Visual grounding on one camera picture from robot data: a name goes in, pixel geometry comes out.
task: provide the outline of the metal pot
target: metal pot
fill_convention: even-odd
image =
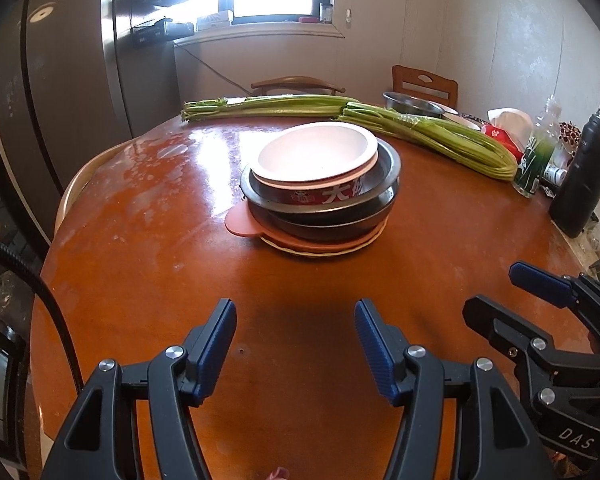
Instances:
[[[445,113],[443,108],[426,99],[418,99],[398,92],[385,92],[382,95],[386,99],[386,107],[401,114],[442,117],[442,114]]]

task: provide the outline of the black thermos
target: black thermos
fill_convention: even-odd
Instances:
[[[576,156],[549,208],[556,225],[570,237],[580,234],[600,200],[600,108],[582,129]]]

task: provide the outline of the red bag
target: red bag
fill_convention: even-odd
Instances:
[[[502,128],[497,128],[496,126],[493,126],[493,124],[485,124],[482,127],[481,131],[485,135],[497,140],[500,144],[502,144],[513,154],[513,156],[518,162],[520,162],[520,160],[522,159],[522,152],[509,138],[509,134],[505,130],[503,130]]]

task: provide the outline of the window sill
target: window sill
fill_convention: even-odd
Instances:
[[[344,38],[344,35],[331,23],[243,23],[229,27],[209,28],[196,32],[188,38],[174,40],[177,46],[186,46],[206,41],[225,40],[226,38],[246,38],[248,36],[329,36]]]

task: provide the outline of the kitchen wall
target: kitchen wall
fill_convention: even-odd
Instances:
[[[340,14],[351,9],[351,24]],[[303,74],[381,102],[391,66],[453,78],[462,111],[511,106],[537,114],[556,92],[582,126],[600,102],[600,32],[576,0],[336,0],[344,38],[261,36],[190,44],[192,54],[248,88]],[[244,93],[176,48],[180,97]]]

